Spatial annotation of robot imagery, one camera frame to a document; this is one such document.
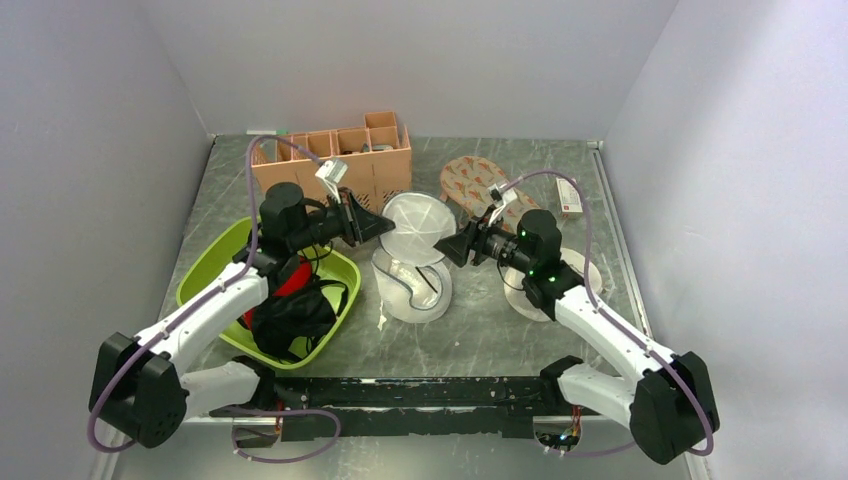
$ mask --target tabletop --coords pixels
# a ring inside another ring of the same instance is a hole
[[[162,315],[177,308],[180,280],[203,251],[230,225],[248,215],[244,151],[251,137],[216,138],[197,199],[184,232]],[[592,261],[604,281],[600,295],[627,321],[644,331],[632,277],[610,210],[606,183],[586,142],[491,138],[412,137],[413,190],[440,193],[439,172],[450,160],[475,155],[498,164],[509,178],[540,168],[554,168],[572,178],[588,196],[593,212]],[[520,187],[543,208],[559,211],[556,184],[536,177]],[[258,186],[257,201],[262,200]],[[457,208],[460,222],[467,217]],[[582,252],[585,218],[560,219],[563,246]],[[420,377],[538,375],[566,355],[575,355],[605,373],[612,368],[586,341],[554,322],[534,322],[514,311],[504,296],[495,262],[478,267],[451,265],[453,298],[442,318],[408,324],[389,317],[380,322],[380,297],[370,263],[372,241],[355,249],[337,249],[362,274],[362,288],[344,323],[324,350],[303,368],[280,375],[319,377]],[[221,340],[213,342],[192,370],[211,368],[241,354]]]

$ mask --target black wire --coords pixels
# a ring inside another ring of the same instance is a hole
[[[436,287],[434,287],[434,286],[433,286],[433,284],[432,284],[432,283],[430,283],[430,280],[428,280],[428,279],[427,279],[427,277],[424,275],[424,272],[422,272],[420,268],[415,267],[415,271],[416,271],[416,272],[418,272],[418,275],[421,275],[421,278],[423,278],[423,279],[424,279],[424,281],[425,281],[425,282],[427,282],[427,285],[429,285],[429,286],[430,286],[430,288],[432,288],[432,289],[433,289],[433,292],[435,292],[435,293],[439,293],[439,291],[438,291],[438,290],[436,290]]]
[[[315,256],[312,258],[309,258],[309,256],[306,255],[305,251],[301,251],[300,253],[303,258],[305,258],[306,261],[309,262],[309,264],[312,266],[312,273],[314,275],[317,275],[318,267],[321,265],[321,260],[329,257],[330,254],[333,253],[333,242],[330,242],[330,248],[326,252],[324,252],[323,255],[318,255],[318,247],[315,244],[312,245],[312,251],[315,252]]]
[[[312,262],[309,261],[309,257],[306,256],[306,250],[301,250],[300,253],[299,253],[299,256],[300,256],[300,264],[303,265],[304,263],[308,263],[309,264],[309,271],[312,273],[312,275],[315,275],[315,267],[314,267],[314,265],[312,265]]]
[[[506,283],[506,279],[503,277],[503,271],[501,270],[501,262],[497,262],[497,265],[498,265],[498,274],[501,276],[501,281],[504,282],[504,285],[506,285],[507,287],[509,287],[509,288],[511,288],[511,289],[513,289],[517,292],[523,292],[524,291],[523,287],[522,288],[515,288],[512,285]]]

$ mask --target white plastic lid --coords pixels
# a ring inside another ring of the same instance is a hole
[[[383,216],[395,222],[395,229],[380,235],[380,245],[393,258],[414,267],[432,265],[444,258],[433,246],[456,233],[453,212],[426,193],[395,195],[383,207]]]

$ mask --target red object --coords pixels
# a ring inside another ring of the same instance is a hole
[[[309,283],[309,279],[312,277],[312,265],[310,265],[303,257],[300,257],[300,261],[300,266],[297,267],[297,270],[295,270],[291,278],[289,278],[282,287],[274,292],[273,296],[285,297],[286,295],[291,295]],[[254,309],[251,308],[244,314],[244,323],[247,325],[248,330],[253,327],[253,310]]]

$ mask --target purple cable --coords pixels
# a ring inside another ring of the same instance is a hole
[[[520,175],[515,180],[512,180],[511,182],[507,183],[502,190],[507,191],[510,188],[514,188],[516,185],[523,182],[524,180],[538,175],[553,175],[555,177],[562,178],[563,180],[568,182],[572,187],[574,187],[574,190],[577,192],[577,197],[580,200],[580,204],[583,206],[583,215],[586,217],[586,251],[584,255],[585,258],[583,261],[583,278],[589,278],[590,253],[592,251],[592,213],[591,209],[589,208],[589,203],[586,201],[586,196],[583,195],[583,189],[581,189],[580,186],[577,185],[577,182],[567,177],[566,175],[557,172],[556,170],[546,168],[528,173],[527,175]],[[609,321],[616,329],[618,329],[618,331],[623,333],[625,337],[633,341],[633,343],[635,343],[640,349],[644,350],[647,347],[647,344],[643,342],[642,339],[640,339],[638,336],[634,335],[633,332],[625,328],[618,320],[616,320],[615,318],[613,318],[612,315],[607,313],[606,310],[598,307],[598,299],[595,298],[595,292],[593,292],[591,288],[587,288],[586,293],[589,296],[589,301],[592,303],[592,306],[595,308],[595,310],[598,311],[599,314],[601,314],[601,316],[603,316],[607,321]],[[689,385],[687,385],[686,382],[684,382],[683,379],[680,377],[680,375],[673,368],[671,368],[671,365],[669,365],[668,362],[666,362],[653,349],[649,350],[648,354],[651,356],[651,358],[656,360],[657,363],[659,363],[663,367],[663,369],[665,369],[666,372],[668,372],[672,379],[674,379],[674,381],[680,387],[680,390],[683,391],[683,394],[686,395],[686,398],[692,404],[692,407],[695,409],[695,414],[698,415],[698,420],[701,421],[701,426],[704,428],[707,446],[704,447],[703,450],[696,450],[694,448],[690,448],[689,453],[699,456],[709,455],[710,453],[712,453],[714,445],[713,429],[710,426],[710,422],[707,419],[707,414],[706,412],[704,412],[704,408],[701,406],[700,402],[698,402],[698,399],[695,397],[695,394],[692,393],[692,389],[689,388]],[[604,450],[601,452],[584,453],[581,456],[586,457],[609,455],[612,453],[618,453],[625,449],[625,447],[630,448],[631,446],[632,444],[628,444],[622,447]]]
[[[300,145],[296,145],[284,138],[278,137],[276,135],[259,135],[253,137],[250,140],[250,143],[247,145],[247,151],[244,154],[244,176],[247,180],[247,196],[250,199],[250,222],[251,222],[251,232],[250,236],[250,249],[247,255],[247,261],[244,263],[244,268],[233,275],[231,278],[224,281],[224,286],[219,290],[209,290],[200,297],[198,297],[195,301],[193,301],[190,305],[186,307],[185,310],[182,311],[169,325],[165,327],[165,332],[170,334],[174,330],[176,330],[183,322],[186,321],[194,312],[197,311],[198,308],[206,304],[212,297],[217,295],[219,292],[224,289],[230,287],[235,282],[239,281],[244,275],[250,270],[250,266],[253,265],[253,259],[256,256],[256,250],[259,247],[259,219],[256,216],[256,197],[254,196],[253,189],[253,172],[250,169],[251,161],[250,154],[253,152],[253,149],[257,147],[259,142],[264,140],[276,140],[278,142],[282,142],[292,148],[297,149],[297,151],[301,152],[303,155],[308,157],[313,162],[321,165],[323,161],[314,153],[306,150]],[[97,418],[100,417],[100,412],[103,410],[103,406],[106,404],[106,400],[109,399],[109,396],[112,395],[112,392],[115,390],[115,387],[121,381],[122,378],[127,374],[127,372],[132,368],[133,365],[141,358],[145,353],[150,351],[157,343],[159,343],[165,337],[165,333],[159,332],[153,336],[147,343],[141,346],[138,350],[133,353],[127,361],[121,365],[121,368],[115,372],[115,376],[109,380],[109,383],[106,384],[106,388],[103,389],[103,392],[100,393],[100,396],[97,398],[97,401],[94,403],[94,407],[91,409],[91,415],[88,417],[88,424],[86,426],[86,436],[88,437],[88,443],[94,447],[95,450],[98,450],[103,453],[118,453],[122,452],[131,446],[135,445],[135,440],[130,440],[129,442],[119,445],[117,447],[110,447],[108,445],[104,445],[100,443],[95,434],[95,426],[97,424]]]
[[[339,440],[339,436],[342,433],[342,422],[339,420],[333,412],[328,412],[326,410],[315,410],[315,409],[303,409],[303,410],[285,410],[281,412],[271,412],[267,410],[249,410],[246,408],[239,407],[228,407],[227,411],[238,413],[239,415],[253,415],[255,417],[305,417],[308,415],[320,415],[322,417],[327,417],[336,424],[336,431],[333,433],[333,438],[331,438],[326,444],[321,446],[321,448],[316,449],[315,451],[309,452],[305,455],[301,455],[299,457],[292,458],[263,458],[263,457],[254,457],[253,455],[248,455],[241,448],[239,448],[238,443],[236,441],[236,430],[238,428],[233,429],[233,433],[230,436],[230,439],[233,441],[233,453],[244,458],[245,460],[257,463],[272,463],[272,464],[281,464],[281,463],[295,463],[300,462],[302,460],[309,460],[310,458],[317,457],[322,453],[326,452],[330,449],[336,442]]]

